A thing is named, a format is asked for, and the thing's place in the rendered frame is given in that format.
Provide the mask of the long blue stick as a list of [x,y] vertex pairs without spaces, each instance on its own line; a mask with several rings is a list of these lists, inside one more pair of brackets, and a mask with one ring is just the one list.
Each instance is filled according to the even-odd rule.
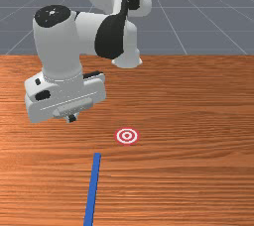
[[87,193],[87,202],[85,206],[85,214],[83,217],[83,226],[93,226],[93,216],[95,211],[95,201],[97,193],[97,185],[99,180],[101,154],[93,155],[93,164],[91,168],[90,183]]

